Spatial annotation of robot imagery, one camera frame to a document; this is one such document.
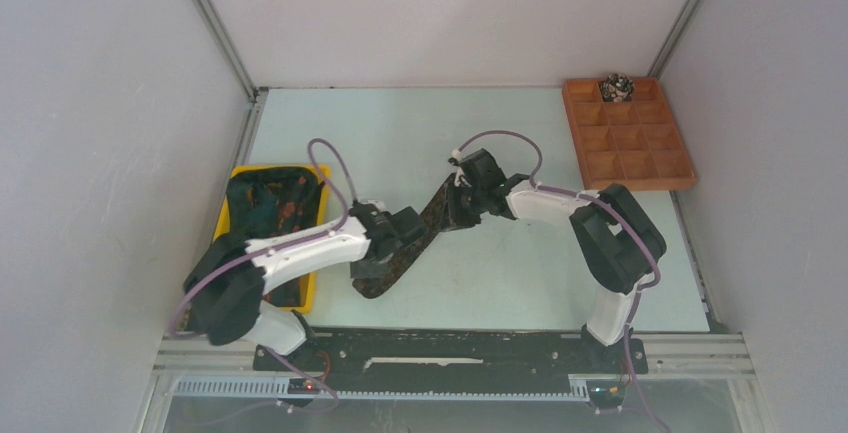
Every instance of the wooden tray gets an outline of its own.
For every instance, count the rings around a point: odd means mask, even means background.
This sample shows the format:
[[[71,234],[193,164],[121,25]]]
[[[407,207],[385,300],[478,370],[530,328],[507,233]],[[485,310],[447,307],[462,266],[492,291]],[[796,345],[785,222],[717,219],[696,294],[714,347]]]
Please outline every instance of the wooden tray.
[[[659,81],[634,78],[632,101],[601,99],[603,78],[567,80],[562,99],[587,189],[683,190],[698,177]]]

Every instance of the yellow bin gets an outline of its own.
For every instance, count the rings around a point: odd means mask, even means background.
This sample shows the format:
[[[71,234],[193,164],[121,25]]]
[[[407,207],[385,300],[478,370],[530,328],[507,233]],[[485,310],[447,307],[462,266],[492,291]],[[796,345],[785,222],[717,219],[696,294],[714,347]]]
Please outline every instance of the yellow bin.
[[[318,174],[315,172],[315,167],[312,165],[244,165],[237,166],[233,169],[232,174],[230,174],[230,178],[242,173],[244,171],[252,171],[252,170],[265,170],[268,168],[279,168],[281,166],[296,166],[301,168],[306,168],[311,171],[315,176]],[[332,170],[329,165],[319,165],[321,167],[321,171],[324,172],[324,175],[327,178],[330,177],[330,173]],[[327,201],[330,199],[330,188],[326,185],[321,190],[321,201],[318,204],[318,218],[316,221],[316,225],[320,225],[324,223],[324,217],[327,214]],[[224,199],[224,206],[221,207],[221,213],[218,215],[218,225],[215,227],[215,238],[217,239],[219,236],[224,233],[230,231],[230,208],[227,205],[227,200]],[[294,310],[299,311],[300,313],[309,313],[312,311],[312,301],[315,299],[315,271],[303,275],[300,277],[300,291],[301,298],[303,304],[300,306],[293,307],[285,307],[286,310]]]

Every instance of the white table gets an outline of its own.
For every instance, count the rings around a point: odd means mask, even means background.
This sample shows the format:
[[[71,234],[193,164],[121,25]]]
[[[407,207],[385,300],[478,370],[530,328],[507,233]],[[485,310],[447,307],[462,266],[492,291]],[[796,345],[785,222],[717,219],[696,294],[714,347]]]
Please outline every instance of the white table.
[[[427,204],[451,171],[451,151],[489,129],[514,130],[545,155],[538,179],[582,188],[558,88],[388,88],[271,90],[248,163],[306,163],[306,143],[323,137],[342,153],[362,199],[389,210]],[[511,137],[486,137],[507,176],[529,173],[535,153]],[[329,163],[346,192],[339,165]],[[708,331],[695,274],[667,192],[636,194],[665,236],[660,285],[645,293],[642,331]],[[330,200],[330,218],[340,214]],[[471,230],[439,235],[387,293],[362,298],[347,265],[318,274],[312,325],[349,327],[577,330],[597,286],[570,229],[484,216]]]

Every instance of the patterned fabric ball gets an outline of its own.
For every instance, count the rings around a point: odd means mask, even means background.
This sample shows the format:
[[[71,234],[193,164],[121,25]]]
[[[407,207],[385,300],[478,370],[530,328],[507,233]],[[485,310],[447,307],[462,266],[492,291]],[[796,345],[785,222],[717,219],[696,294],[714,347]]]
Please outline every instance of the patterned fabric ball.
[[[633,94],[633,80],[627,75],[613,73],[601,84],[601,96],[604,101],[630,101]]]

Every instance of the white wall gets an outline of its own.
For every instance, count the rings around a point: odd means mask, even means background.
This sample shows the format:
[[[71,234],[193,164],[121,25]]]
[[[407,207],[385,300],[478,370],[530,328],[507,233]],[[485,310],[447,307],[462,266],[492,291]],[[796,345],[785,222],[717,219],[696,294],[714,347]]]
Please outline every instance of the white wall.
[[[559,85],[648,71],[684,0],[213,0],[263,86]]]
[[[723,318],[779,431],[848,424],[848,0],[705,0],[663,75]]]
[[[0,18],[0,431],[127,431],[245,98],[191,0]]]

